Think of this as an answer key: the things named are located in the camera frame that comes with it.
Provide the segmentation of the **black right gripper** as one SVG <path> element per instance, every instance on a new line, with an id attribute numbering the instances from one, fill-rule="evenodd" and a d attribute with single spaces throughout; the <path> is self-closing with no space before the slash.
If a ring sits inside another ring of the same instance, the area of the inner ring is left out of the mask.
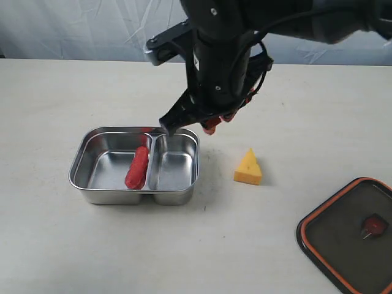
<path id="1" fill-rule="evenodd" d="M 177 129 L 200 124 L 213 135 L 217 125 L 230 122 L 260 90 L 273 59 L 266 47 L 252 56 L 250 50 L 237 58 L 239 49 L 211 48 L 199 43 L 186 61 L 187 88 L 160 118 L 161 127 L 172 135 Z"/>

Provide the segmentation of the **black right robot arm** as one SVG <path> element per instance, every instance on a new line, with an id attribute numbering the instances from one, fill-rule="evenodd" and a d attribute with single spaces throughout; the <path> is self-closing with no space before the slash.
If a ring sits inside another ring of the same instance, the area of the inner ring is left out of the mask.
<path id="1" fill-rule="evenodd" d="M 181 56 L 187 88 L 159 120 L 168 134 L 231 120 L 259 91 L 272 59 L 267 34 L 335 44 L 357 31 L 391 39 L 390 1 L 183 1 L 187 20 L 147 42 L 158 64 Z"/>

